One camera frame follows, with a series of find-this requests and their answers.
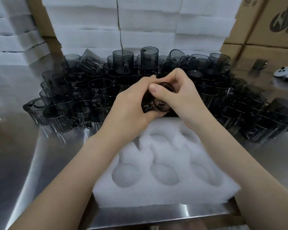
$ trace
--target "stainless steel table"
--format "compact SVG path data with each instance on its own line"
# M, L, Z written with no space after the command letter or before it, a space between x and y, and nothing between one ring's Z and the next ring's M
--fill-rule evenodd
M16 220L92 134L80 128L56 134L48 126L35 125L22 109L23 104L39 96L41 73L53 68L56 61L56 55L48 55L29 67L0 66L0 230L7 229ZM239 68L235 73L265 88L269 100L277 96L288 98L288 83L275 81L272 73L262 72L256 77ZM288 133L263 144L251 144L239 135L237 140L288 188ZM235 211L229 203L105 209L98 209L92 203L91 218L84 220L88 229L217 216Z

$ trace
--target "fingernail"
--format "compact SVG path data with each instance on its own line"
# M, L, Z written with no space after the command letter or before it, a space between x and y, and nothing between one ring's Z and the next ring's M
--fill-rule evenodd
M152 91L152 92L157 92L157 90L158 90L158 85L156 85L156 84L150 84L150 85L149 85L149 90Z

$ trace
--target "left hand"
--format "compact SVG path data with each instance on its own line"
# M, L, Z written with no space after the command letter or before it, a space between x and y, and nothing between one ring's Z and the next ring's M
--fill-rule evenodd
M97 134L111 137L111 143L121 147L137 137L148 124L166 112L151 110L143 113L141 103L144 93L151 83L160 83L155 75L142 77L137 83L119 93Z

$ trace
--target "forearm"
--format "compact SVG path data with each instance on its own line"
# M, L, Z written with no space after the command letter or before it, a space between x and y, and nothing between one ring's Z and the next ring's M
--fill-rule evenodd
M191 128L216 164L241 186L236 201L250 228L288 229L288 190L223 128L205 114Z
M77 229L92 189L120 150L119 143L96 134L27 207L10 229Z

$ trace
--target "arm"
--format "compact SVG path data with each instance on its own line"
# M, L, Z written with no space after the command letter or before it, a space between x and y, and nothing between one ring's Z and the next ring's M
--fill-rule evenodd
M141 101L155 76L144 77L120 93L102 128L90 137L78 154L27 207L11 230L77 229L93 186L116 153L133 140L156 117L165 113L143 113Z
M275 180L223 128L205 107L193 82L181 69L161 81L173 84L178 93L151 84L150 92L167 102L201 139L210 157L240 186L235 196L251 229L288 229L288 190Z

